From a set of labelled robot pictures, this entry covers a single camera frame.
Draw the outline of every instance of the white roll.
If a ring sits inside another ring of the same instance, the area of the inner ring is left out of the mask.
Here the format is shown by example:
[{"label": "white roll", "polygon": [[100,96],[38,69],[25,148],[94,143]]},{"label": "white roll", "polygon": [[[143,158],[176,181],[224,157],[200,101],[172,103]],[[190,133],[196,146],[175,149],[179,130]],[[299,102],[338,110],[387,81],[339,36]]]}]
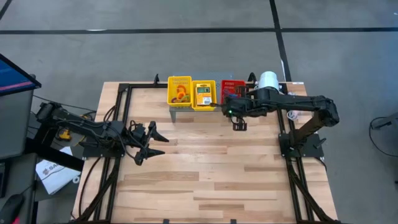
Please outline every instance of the white roll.
[{"label": "white roll", "polygon": [[276,90],[279,90],[279,82],[275,72],[266,71],[261,74],[258,88],[264,87],[274,87]]}]

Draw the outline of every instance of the yellow package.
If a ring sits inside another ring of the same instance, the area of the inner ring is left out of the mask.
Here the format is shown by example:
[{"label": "yellow package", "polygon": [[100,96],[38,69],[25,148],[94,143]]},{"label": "yellow package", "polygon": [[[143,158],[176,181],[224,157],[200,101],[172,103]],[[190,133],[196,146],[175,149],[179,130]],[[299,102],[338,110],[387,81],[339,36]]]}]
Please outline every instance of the yellow package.
[{"label": "yellow package", "polygon": [[208,106],[211,103],[210,83],[202,83],[196,85],[197,105]]}]

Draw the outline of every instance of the plastic basket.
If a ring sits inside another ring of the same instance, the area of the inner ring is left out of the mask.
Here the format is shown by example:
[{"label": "plastic basket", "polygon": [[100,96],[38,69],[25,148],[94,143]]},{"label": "plastic basket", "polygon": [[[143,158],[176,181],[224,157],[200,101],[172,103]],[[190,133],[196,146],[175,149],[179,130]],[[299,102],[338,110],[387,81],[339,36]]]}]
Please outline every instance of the plastic basket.
[{"label": "plastic basket", "polygon": [[167,104],[169,104],[170,106],[191,106],[193,100],[193,95],[191,93],[191,77],[169,77],[169,79],[167,80]]},{"label": "plastic basket", "polygon": [[245,86],[244,80],[223,80],[221,82],[221,104],[224,102],[224,97],[229,94],[236,94],[237,86]]},{"label": "plastic basket", "polygon": [[193,98],[192,98],[192,108],[195,111],[214,111],[215,107],[212,106],[198,106],[197,105],[197,99],[196,99],[196,93],[195,93],[195,87],[197,84],[207,84],[210,83],[210,91],[211,91],[211,102],[212,103],[217,103],[217,90],[216,90],[216,82],[214,80],[194,80],[192,81],[192,89],[191,92],[193,93]]}]

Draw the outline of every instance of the red basket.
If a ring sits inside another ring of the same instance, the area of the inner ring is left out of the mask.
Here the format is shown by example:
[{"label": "red basket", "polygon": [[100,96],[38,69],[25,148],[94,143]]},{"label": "red basket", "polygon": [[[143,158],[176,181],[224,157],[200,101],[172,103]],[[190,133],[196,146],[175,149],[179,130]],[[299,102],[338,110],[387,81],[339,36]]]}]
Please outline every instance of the red basket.
[{"label": "red basket", "polygon": [[235,87],[245,85],[244,80],[223,80],[221,82],[221,104],[224,102],[225,94],[236,94]]}]

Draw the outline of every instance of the yellow basket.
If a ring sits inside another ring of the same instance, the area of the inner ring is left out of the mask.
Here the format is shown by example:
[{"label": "yellow basket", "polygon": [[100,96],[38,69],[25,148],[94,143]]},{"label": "yellow basket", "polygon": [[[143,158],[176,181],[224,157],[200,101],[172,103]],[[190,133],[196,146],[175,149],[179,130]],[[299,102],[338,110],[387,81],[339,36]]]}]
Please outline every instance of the yellow basket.
[{"label": "yellow basket", "polygon": [[195,86],[197,84],[207,84],[210,83],[210,89],[211,89],[211,102],[217,103],[217,90],[216,90],[216,81],[214,80],[194,80],[192,81],[191,85],[191,93],[193,95],[192,98],[192,108],[195,111],[214,111],[215,107],[212,106],[198,106],[197,105],[197,99],[196,99],[196,93],[195,93]]},{"label": "yellow basket", "polygon": [[[187,102],[172,103],[174,98],[177,99],[177,88],[178,86],[184,86],[186,90],[186,95],[189,95],[189,100]],[[180,107],[180,106],[191,106],[192,104],[192,78],[191,77],[169,77],[167,80],[167,103],[170,106]]]}]

